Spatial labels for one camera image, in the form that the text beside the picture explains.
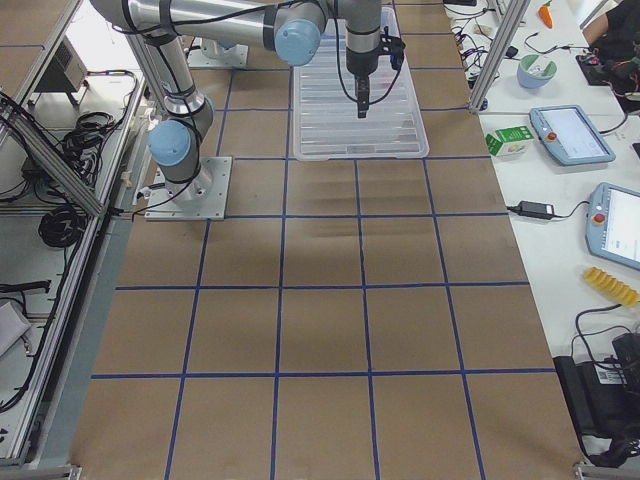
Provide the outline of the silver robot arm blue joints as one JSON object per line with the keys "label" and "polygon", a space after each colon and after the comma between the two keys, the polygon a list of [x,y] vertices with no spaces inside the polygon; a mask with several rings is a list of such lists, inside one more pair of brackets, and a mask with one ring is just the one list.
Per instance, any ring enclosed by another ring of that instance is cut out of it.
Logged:
{"label": "silver robot arm blue joints", "polygon": [[[273,52],[290,66],[315,56],[331,20],[348,29],[381,34],[378,1],[95,1],[114,29],[141,44],[146,75],[162,89],[167,118],[149,138],[152,158],[165,182],[186,190],[200,173],[200,144],[214,106],[196,87],[194,69],[244,67],[250,47]],[[201,39],[233,42],[226,55],[207,58]]]}

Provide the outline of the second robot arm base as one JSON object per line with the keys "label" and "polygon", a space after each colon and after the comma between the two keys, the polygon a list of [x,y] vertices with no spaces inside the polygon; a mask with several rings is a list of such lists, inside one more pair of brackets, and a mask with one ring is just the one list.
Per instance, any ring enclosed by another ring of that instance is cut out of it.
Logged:
{"label": "second robot arm base", "polygon": [[213,39],[201,39],[200,50],[207,58],[216,58],[226,55],[237,46],[236,43]]}

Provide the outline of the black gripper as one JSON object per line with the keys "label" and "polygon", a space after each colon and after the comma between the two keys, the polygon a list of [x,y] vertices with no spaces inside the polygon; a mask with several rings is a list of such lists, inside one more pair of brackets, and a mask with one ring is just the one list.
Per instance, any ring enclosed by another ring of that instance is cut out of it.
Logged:
{"label": "black gripper", "polygon": [[357,100],[357,116],[367,117],[370,106],[371,75],[378,67],[380,56],[380,30],[359,32],[348,29],[346,32],[346,66],[354,77]]}

